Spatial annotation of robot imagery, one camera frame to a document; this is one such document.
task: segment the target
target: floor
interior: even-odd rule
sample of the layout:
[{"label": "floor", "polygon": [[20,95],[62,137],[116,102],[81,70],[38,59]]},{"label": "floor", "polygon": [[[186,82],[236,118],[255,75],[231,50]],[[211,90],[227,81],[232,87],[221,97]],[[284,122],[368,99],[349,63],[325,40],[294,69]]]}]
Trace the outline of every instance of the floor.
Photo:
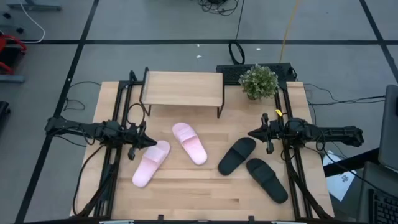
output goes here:
[{"label": "floor", "polygon": [[[25,83],[0,83],[0,101],[10,102],[12,110],[0,137],[0,223],[16,220],[45,139],[46,120],[55,111],[67,77],[73,77],[72,83],[123,80],[134,70],[142,78],[145,66],[214,72],[217,65],[232,64],[226,43],[236,38],[240,15],[238,40],[244,43],[246,63],[276,63],[295,5],[293,0],[239,0],[236,11],[225,17],[203,12],[192,0],[60,3],[60,12],[29,13],[46,36],[41,44],[28,45],[16,70],[25,76]],[[397,8],[395,0],[301,0],[283,62],[292,64],[300,81],[327,88],[339,100],[383,95],[386,85],[398,79],[393,60],[398,58]],[[10,11],[4,1],[0,11],[12,15],[9,21],[2,17],[0,24],[25,28],[22,35],[9,27],[1,29],[5,33],[23,40],[41,37],[23,12]],[[84,102],[86,109],[66,110],[62,116],[89,123],[98,92],[92,84],[71,88],[68,97]],[[312,86],[307,87],[307,96],[312,103],[331,101],[327,92]],[[315,110],[320,126],[355,125],[364,131],[361,147],[339,144],[350,157],[378,147],[382,108],[383,103],[340,104]],[[333,145],[328,149],[341,155]],[[26,222],[68,217],[83,150],[53,140]],[[332,197],[337,214],[356,216],[359,188],[360,181],[355,180],[342,202]]]}]

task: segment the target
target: yellow tag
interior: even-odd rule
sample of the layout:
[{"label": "yellow tag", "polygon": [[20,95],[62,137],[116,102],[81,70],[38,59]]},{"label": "yellow tag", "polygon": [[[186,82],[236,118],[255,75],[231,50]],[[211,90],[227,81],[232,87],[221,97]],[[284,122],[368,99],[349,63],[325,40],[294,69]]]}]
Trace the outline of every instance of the yellow tag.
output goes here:
[{"label": "yellow tag", "polygon": [[282,112],[281,112],[279,109],[276,109],[275,111],[276,111],[276,113],[277,113],[279,116],[283,116]]}]

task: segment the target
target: keyboard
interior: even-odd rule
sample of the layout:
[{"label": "keyboard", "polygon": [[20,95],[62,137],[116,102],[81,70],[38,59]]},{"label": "keyboard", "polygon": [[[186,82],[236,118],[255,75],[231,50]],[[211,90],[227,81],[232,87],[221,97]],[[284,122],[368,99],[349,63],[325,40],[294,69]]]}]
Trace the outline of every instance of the keyboard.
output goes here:
[{"label": "keyboard", "polygon": [[369,190],[369,223],[398,224],[398,199]]}]

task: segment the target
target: potted plant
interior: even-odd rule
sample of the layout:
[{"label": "potted plant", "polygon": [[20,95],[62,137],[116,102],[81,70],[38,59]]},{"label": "potted plant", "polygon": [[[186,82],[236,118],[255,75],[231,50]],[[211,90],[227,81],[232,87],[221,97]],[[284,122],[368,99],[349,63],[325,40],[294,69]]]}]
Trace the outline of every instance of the potted plant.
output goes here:
[{"label": "potted plant", "polygon": [[278,76],[269,67],[255,65],[238,80],[250,100],[270,97],[277,93]]}]

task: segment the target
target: red object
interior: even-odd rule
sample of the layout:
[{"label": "red object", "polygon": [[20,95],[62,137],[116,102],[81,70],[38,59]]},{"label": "red object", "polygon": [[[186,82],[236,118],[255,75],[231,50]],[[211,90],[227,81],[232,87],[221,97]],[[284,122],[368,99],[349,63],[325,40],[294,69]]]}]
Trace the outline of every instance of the red object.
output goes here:
[{"label": "red object", "polygon": [[[4,50],[4,48],[7,45],[7,39],[11,39],[13,40],[16,44],[19,44],[21,46],[21,52],[25,53],[26,52],[26,45],[24,43],[22,43],[19,39],[17,39],[14,36],[11,35],[0,35],[0,54],[1,52]],[[8,65],[6,65],[4,62],[0,62],[0,68],[3,68],[6,73],[13,75],[14,71],[12,70],[12,68],[10,68]]]},{"label": "red object", "polygon": [[8,67],[5,63],[0,62],[0,68],[5,69],[5,71],[6,71],[8,74],[10,74],[10,75],[13,75],[13,74],[14,74],[13,69],[11,69],[10,67]]}]

